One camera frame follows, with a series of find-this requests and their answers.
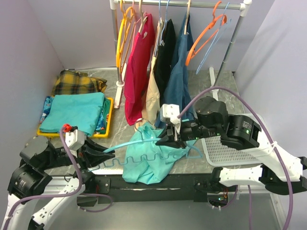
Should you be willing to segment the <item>light blue wavy hanger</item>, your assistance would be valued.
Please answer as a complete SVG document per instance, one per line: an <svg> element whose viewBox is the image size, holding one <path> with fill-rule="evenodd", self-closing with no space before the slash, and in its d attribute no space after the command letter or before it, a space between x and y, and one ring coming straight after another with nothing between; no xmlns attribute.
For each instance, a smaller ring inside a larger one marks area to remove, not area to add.
<svg viewBox="0 0 307 230"><path fill-rule="evenodd" d="M125 160L121 162L118 158L112 159L110 164L102 163L95 166L91 171L95 172L103 168L113 168L116 165L123 166L123 171L140 171L142 173L150 170L154 173L165 172L169 174L171 168L177 160L185 157L187 159L200 159L202 152L194 146L194 140L187 142L183 149L156 145L162 129L156 129L153 125L146 122L138 127L135 134L129 142L113 146L112 150L118 150L127 147Z"/></svg>

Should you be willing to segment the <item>turquoise t shirt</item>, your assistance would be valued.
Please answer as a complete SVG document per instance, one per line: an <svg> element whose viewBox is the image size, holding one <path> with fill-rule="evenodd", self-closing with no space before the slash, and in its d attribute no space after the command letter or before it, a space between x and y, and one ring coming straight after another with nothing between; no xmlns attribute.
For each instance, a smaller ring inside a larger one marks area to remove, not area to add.
<svg viewBox="0 0 307 230"><path fill-rule="evenodd" d="M188 141L185 149L157 146L154 141L129 145L122 178L127 183L160 183L170 173L175 162L186 156L195 142Z"/></svg>

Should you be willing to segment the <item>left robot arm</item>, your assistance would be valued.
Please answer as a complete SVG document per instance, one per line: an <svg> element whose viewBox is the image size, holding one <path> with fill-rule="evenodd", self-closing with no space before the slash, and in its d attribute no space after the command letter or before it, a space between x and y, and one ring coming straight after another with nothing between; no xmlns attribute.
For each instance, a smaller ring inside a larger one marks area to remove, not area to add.
<svg viewBox="0 0 307 230"><path fill-rule="evenodd" d="M90 168L115 157L113 150L86 138L74 149L62 141L55 148L46 137L35 137L21 151L20 166L12 173L8 186L8 205L3 230L47 230L57 216L78 195L95 196L95 175ZM56 194L44 193L52 176L48 169L72 165L75 173Z"/></svg>

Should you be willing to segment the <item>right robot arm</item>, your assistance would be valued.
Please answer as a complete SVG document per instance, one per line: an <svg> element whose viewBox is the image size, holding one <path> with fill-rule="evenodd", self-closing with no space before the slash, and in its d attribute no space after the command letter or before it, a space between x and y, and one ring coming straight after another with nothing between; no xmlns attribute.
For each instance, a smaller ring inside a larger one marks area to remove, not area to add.
<svg viewBox="0 0 307 230"><path fill-rule="evenodd" d="M230 115L221 101L206 96L195 105L197 117L188 121L178 117L178 105L162 105L160 119L166 127L159 135L158 146L184 149L188 141L217 137L222 149L247 153L260 161L260 165L249 168L215 167L210 179L201 183L206 192L218 193L234 185L262 185L278 195L307 190L303 176L306 157L295 157L271 144L257 122L246 115Z"/></svg>

